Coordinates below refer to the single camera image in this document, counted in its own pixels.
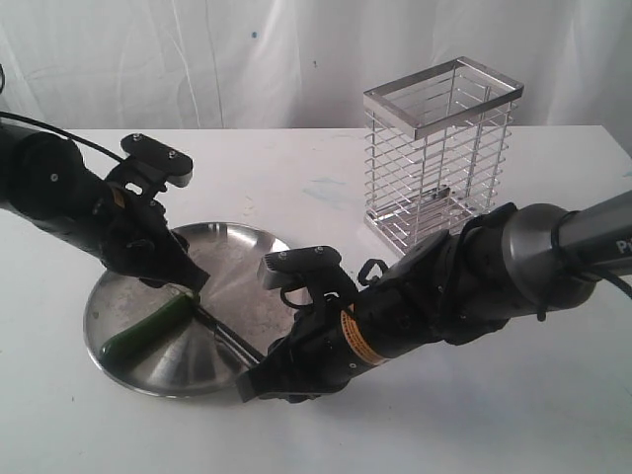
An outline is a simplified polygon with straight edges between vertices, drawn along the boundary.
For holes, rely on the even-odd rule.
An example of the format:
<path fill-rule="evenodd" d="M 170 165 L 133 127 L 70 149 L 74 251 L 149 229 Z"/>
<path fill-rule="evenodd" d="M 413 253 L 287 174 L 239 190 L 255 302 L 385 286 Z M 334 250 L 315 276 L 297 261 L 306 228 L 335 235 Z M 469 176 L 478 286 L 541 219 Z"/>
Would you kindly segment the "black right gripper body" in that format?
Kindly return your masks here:
<path fill-rule="evenodd" d="M 337 310 L 323 330 L 291 341 L 295 374 L 278 377 L 275 398 L 313 400 L 330 395 L 380 365 L 380 354 L 362 333 L 355 310 L 354 305 Z"/>

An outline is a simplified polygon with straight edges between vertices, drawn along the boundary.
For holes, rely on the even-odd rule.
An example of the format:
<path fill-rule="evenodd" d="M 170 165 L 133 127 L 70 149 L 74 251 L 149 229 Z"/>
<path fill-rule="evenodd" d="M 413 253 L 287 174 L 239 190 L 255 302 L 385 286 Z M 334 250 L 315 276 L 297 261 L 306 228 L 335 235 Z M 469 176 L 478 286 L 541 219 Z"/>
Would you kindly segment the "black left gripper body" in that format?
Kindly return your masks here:
<path fill-rule="evenodd" d="M 104 265 L 153 286 L 188 284 L 188 245 L 166 225 L 156 206 L 120 187 L 109 187 L 113 200 L 93 212 L 105 223 L 99 249 Z"/>

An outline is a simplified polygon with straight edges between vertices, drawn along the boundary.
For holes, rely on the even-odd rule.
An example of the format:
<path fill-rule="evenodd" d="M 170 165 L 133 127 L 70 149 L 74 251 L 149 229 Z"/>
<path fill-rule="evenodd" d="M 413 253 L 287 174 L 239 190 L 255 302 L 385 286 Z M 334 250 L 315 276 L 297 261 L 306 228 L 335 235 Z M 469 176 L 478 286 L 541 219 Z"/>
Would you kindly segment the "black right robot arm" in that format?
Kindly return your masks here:
<path fill-rule="evenodd" d="M 356 277 L 332 247 L 266 254 L 259 274 L 281 297 L 304 289 L 289 333 L 236 382 L 243 401 L 312 400 L 421 346 L 462 346 L 516 317 L 576 308 L 600 281 L 631 289 L 631 196 L 570 211 L 506 203 L 438 231 L 401 260 Z"/>

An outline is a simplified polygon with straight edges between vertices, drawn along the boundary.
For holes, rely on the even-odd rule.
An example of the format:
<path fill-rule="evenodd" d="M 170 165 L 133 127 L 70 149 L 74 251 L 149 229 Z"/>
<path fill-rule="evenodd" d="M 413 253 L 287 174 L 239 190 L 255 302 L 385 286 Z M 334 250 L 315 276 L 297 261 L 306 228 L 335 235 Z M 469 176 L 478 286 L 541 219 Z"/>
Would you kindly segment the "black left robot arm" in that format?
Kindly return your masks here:
<path fill-rule="evenodd" d="M 208 274 L 172 231 L 157 200 L 187 186 L 186 154 L 143 134 L 121 141 L 126 156 L 106 177 L 93 173 L 73 138 L 23 126 L 1 127 L 1 207 L 152 287 L 174 283 L 200 291 Z"/>

